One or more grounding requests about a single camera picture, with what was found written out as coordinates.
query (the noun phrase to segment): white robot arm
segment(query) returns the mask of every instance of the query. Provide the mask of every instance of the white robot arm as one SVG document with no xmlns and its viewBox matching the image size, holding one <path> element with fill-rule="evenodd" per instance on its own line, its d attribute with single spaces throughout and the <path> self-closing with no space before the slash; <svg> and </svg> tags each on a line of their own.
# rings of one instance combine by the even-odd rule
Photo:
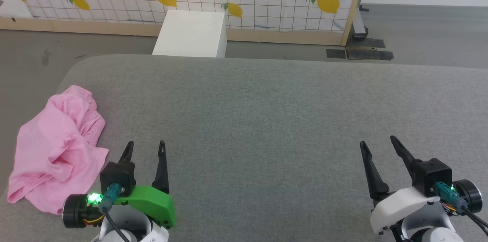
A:
<svg viewBox="0 0 488 242">
<path fill-rule="evenodd" d="M 361 142 L 369 195 L 373 199 L 370 223 L 373 232 L 391 231 L 396 242 L 462 242 L 449 217 L 467 215 L 488 235 L 488 225 L 474 213 L 481 211 L 483 200 L 468 180 L 452 181 L 452 170 L 438 159 L 415 159 L 403 144 L 391 136 L 396 153 L 404 161 L 413 186 L 389 192 L 378 173 L 371 152 Z M 413 235 L 408 231 L 422 228 Z"/>
<path fill-rule="evenodd" d="M 130 242 L 167 242 L 169 239 L 169 232 L 165 228 L 150 221 L 145 214 L 129 205 L 113 206 L 109 214 Z M 104 218 L 100 233 L 92 242 L 124 242 L 124 240 Z"/>
</svg>

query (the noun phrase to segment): robotic arm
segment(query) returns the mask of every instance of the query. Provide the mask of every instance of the robotic arm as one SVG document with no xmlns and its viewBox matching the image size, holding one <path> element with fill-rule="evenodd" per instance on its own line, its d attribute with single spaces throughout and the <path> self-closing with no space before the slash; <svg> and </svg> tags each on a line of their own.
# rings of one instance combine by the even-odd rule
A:
<svg viewBox="0 0 488 242">
<path fill-rule="evenodd" d="M 368 146 L 364 141 L 360 143 L 374 206 L 369 221 L 375 233 L 383 235 L 391 230 L 396 242 L 462 242 L 449 217 L 467 215 L 488 235 L 488 225 L 474 215 L 481 211 L 483 200 L 472 182 L 452 181 L 451 168 L 439 159 L 415 159 L 398 138 L 390 139 L 410 174 L 412 187 L 390 192 Z M 408 231 L 419 228 L 422 229 L 408 235 Z"/>
<path fill-rule="evenodd" d="M 136 186 L 131 162 L 134 142 L 127 144 L 118 163 L 100 173 L 101 194 L 70 195 L 63 206 L 66 228 L 100 226 L 93 242 L 166 242 L 175 224 L 169 196 L 166 146 L 160 142 L 156 178 L 152 186 Z"/>
</svg>

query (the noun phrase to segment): gray floor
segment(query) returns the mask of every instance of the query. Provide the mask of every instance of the gray floor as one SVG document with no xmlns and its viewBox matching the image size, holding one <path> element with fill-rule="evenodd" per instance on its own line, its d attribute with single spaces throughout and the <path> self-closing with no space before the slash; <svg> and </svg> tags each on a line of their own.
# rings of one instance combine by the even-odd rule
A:
<svg viewBox="0 0 488 242">
<path fill-rule="evenodd" d="M 369 37 L 384 39 L 392 61 L 330 59 L 324 46 L 229 42 L 229 58 L 347 61 L 488 69 L 488 22 L 480 14 L 432 14 L 420 10 L 406 15 L 372 6 L 363 14 Z M 19 127 L 44 107 L 68 70 L 77 62 L 100 54 L 150 54 L 154 37 L 83 35 L 0 30 L 0 190 L 12 171 Z"/>
</svg>

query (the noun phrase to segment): black cable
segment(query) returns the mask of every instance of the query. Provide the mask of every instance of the black cable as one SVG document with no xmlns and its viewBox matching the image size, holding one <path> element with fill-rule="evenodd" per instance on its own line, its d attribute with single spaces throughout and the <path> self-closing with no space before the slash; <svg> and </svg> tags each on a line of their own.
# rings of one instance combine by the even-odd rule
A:
<svg viewBox="0 0 488 242">
<path fill-rule="evenodd" d="M 483 224 L 483 226 L 487 227 L 488 228 L 488 223 L 486 223 L 485 221 L 483 221 L 481 218 L 479 218 L 478 216 L 476 216 L 476 214 L 474 214 L 473 212 L 471 212 L 467 206 L 462 206 L 461 209 L 466 213 L 466 215 L 471 218 L 472 220 L 476 220 L 478 221 L 479 223 Z"/>
<path fill-rule="evenodd" d="M 112 228 L 114 228 L 114 230 L 120 235 L 122 240 L 124 240 L 124 242 L 130 242 L 129 239 L 127 239 L 127 237 L 125 237 L 125 235 L 119 229 L 119 227 L 117 227 L 117 225 L 115 225 L 115 222 L 110 217 L 110 214 L 108 214 L 107 208 L 103 207 L 102 210 L 103 210 L 103 214 L 105 214 L 105 218 L 108 220 L 108 223 L 110 223 Z"/>
<path fill-rule="evenodd" d="M 485 223 L 483 220 L 481 220 L 478 216 L 474 215 L 470 210 L 467 209 L 466 206 L 462 206 L 461 209 L 466 212 L 466 215 L 471 219 L 476 225 L 483 230 L 483 232 L 488 236 L 488 231 L 485 229 L 485 226 L 483 223 Z"/>
</svg>

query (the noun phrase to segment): orange wire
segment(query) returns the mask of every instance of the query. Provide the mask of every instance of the orange wire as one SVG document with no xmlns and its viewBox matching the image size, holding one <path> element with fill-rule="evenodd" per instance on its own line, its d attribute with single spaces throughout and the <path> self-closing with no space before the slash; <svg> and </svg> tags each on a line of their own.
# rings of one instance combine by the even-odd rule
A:
<svg viewBox="0 0 488 242">
<path fill-rule="evenodd" d="M 98 221 L 102 220 L 102 219 L 103 219 L 103 217 L 105 217 L 105 215 L 102 215 L 102 216 L 100 216 L 99 218 L 97 218 L 97 219 L 95 219 L 95 220 L 92 220 L 92 221 L 87 221 L 86 219 L 83 219 L 83 222 L 85 222 L 85 224 L 87 224 L 87 225 L 91 225 L 92 223 L 96 223 L 96 222 L 98 222 Z"/>
<path fill-rule="evenodd" d="M 451 205 L 444 203 L 444 207 L 450 209 L 451 211 L 456 212 L 456 209 L 454 209 Z"/>
</svg>

